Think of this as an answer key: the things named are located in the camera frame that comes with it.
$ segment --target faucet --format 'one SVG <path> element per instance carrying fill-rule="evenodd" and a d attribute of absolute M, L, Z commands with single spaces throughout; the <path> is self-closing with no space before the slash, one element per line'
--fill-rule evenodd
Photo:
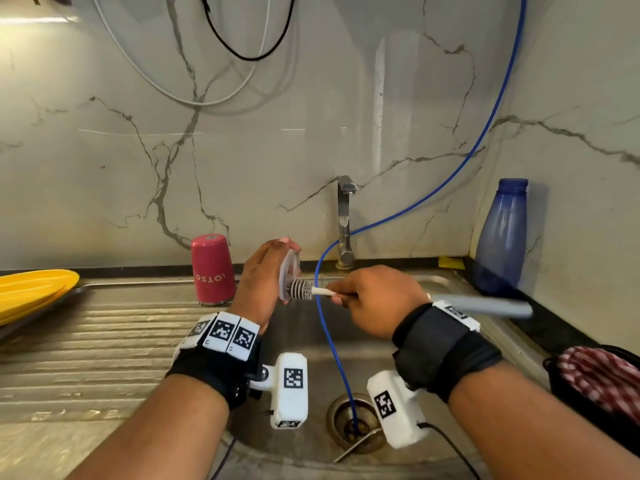
<path fill-rule="evenodd" d="M 351 269 L 355 256 L 351 250 L 349 232 L 349 195 L 356 193 L 358 186 L 346 175 L 338 178 L 338 269 Z"/>

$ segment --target red checkered cloth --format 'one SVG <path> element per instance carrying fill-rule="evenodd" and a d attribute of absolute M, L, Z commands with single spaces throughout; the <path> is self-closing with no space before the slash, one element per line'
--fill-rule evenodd
<path fill-rule="evenodd" d="M 640 426 L 640 370 L 602 349 L 572 347 L 557 366 L 571 386 L 605 411 L 622 413 Z"/>

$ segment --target blue cable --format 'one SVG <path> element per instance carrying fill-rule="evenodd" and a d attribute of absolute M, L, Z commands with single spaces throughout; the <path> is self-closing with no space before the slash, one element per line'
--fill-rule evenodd
<path fill-rule="evenodd" d="M 522 30 L 524 28 L 524 19 L 525 19 L 526 11 L 527 11 L 527 0 L 521 0 L 520 1 L 520 15 L 519 15 L 519 18 L 518 18 L 518 28 L 516 29 L 516 37 L 513 40 L 513 48 L 511 49 L 511 58 L 509 59 L 509 64 L 507 65 L 507 72 L 505 73 L 504 80 L 502 81 L 502 87 L 500 87 L 500 92 L 498 93 L 498 97 L 495 100 L 495 104 L 493 105 L 493 109 L 491 111 L 491 114 L 489 115 L 489 119 L 487 120 L 486 124 L 484 125 L 482 133 L 480 133 L 480 136 L 476 140 L 476 144 L 474 145 L 473 148 L 471 148 L 471 151 L 468 153 L 468 155 L 465 157 L 465 159 L 462 160 L 462 163 L 460 163 L 458 168 L 456 168 L 453 171 L 453 173 L 444 180 L 443 183 L 438 185 L 435 188 L 435 190 L 433 190 L 432 192 L 428 193 L 425 197 L 421 198 L 416 203 L 411 204 L 409 207 L 407 207 L 405 209 L 402 209 L 399 212 L 396 212 L 392 216 L 385 217 L 384 219 L 380 219 L 379 221 L 374 222 L 373 224 L 369 224 L 369 225 L 360 227 L 359 229 L 356 229 L 355 231 L 353 231 L 351 233 L 351 235 L 356 235 L 356 234 L 359 234 L 359 233 L 364 232 L 366 230 L 372 229 L 373 227 L 380 226 L 380 225 L 382 225 L 384 223 L 387 223 L 387 222 L 395 219 L 396 217 L 400 217 L 403 214 L 406 214 L 407 212 L 409 212 L 412 209 L 415 209 L 421 203 L 423 203 L 427 199 L 430 199 L 431 197 L 436 195 L 436 193 L 440 192 L 442 190 L 442 188 L 446 184 L 448 184 L 450 181 L 452 181 L 453 178 L 460 172 L 460 170 L 462 170 L 462 167 L 464 167 L 464 165 L 466 165 L 468 163 L 468 161 L 471 160 L 473 155 L 476 153 L 476 151 L 478 149 L 478 146 L 480 146 L 480 143 L 482 143 L 482 140 L 484 139 L 487 131 L 489 131 L 489 128 L 491 126 L 493 118 L 495 117 L 495 113 L 498 112 L 498 108 L 500 107 L 500 103 L 502 102 L 502 97 L 504 96 L 504 92 L 505 92 L 505 90 L 507 88 L 507 84 L 509 83 L 509 78 L 511 77 L 511 71 L 513 70 L 513 64 L 515 63 L 516 55 L 518 54 L 518 48 L 520 46 L 520 41 L 522 39 Z M 315 279 L 314 279 L 315 286 L 318 286 L 318 274 L 320 273 L 320 265 L 322 264 L 322 261 L 324 260 L 326 255 L 329 254 L 329 251 L 331 251 L 337 244 L 338 244 L 338 241 L 332 242 L 332 244 L 324 251 L 324 253 L 322 253 L 322 256 L 320 256 L 320 259 L 318 260 L 318 264 L 316 266 L 316 275 L 315 275 Z M 322 311 L 322 306 L 320 304 L 320 297 L 318 295 L 316 295 L 316 303 L 317 303 L 317 306 L 318 306 L 318 313 L 320 314 L 320 322 L 322 323 L 322 328 L 324 329 L 324 334 L 326 335 L 327 342 L 329 342 L 329 347 L 331 347 L 331 352 L 333 353 L 333 358 L 335 359 L 335 362 L 336 362 L 336 364 L 338 366 L 338 370 L 340 370 L 340 375 L 342 376 L 342 381 L 344 382 L 344 387 L 345 387 L 345 389 L 347 389 L 347 395 L 349 396 L 349 402 L 351 404 L 351 413 L 353 414 L 353 423 L 354 423 L 355 430 L 359 431 L 359 428 L 358 428 L 358 416 L 356 414 L 356 403 L 353 400 L 353 395 L 351 393 L 351 387 L 349 386 L 349 382 L 347 380 L 347 375 L 344 373 L 344 369 L 342 368 L 342 363 L 340 362 L 340 357 L 338 357 L 338 352 L 336 352 L 335 346 L 333 345 L 333 340 L 331 338 L 331 334 L 329 333 L 329 329 L 327 329 L 327 327 L 326 327 L 326 322 L 324 320 L 324 313 Z"/>

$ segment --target plastic bottle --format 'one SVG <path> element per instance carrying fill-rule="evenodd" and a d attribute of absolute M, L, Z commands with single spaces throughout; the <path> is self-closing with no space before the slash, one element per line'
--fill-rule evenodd
<path fill-rule="evenodd" d="M 516 288 L 527 241 L 526 178 L 501 178 L 476 250 L 476 286 L 487 293 Z"/>

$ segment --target hand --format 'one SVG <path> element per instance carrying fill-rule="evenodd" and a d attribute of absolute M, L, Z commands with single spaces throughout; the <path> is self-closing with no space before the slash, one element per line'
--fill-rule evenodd
<path fill-rule="evenodd" d="M 267 330 L 280 292 L 280 266 L 290 249 L 300 252 L 300 246 L 283 237 L 260 246 L 244 263 L 240 284 L 228 312 L 260 325 L 260 334 Z"/>
<path fill-rule="evenodd" d="M 429 296 L 411 276 L 388 266 L 359 269 L 327 286 L 331 300 L 351 311 L 354 323 L 364 331 L 390 339 L 397 326 Z"/>

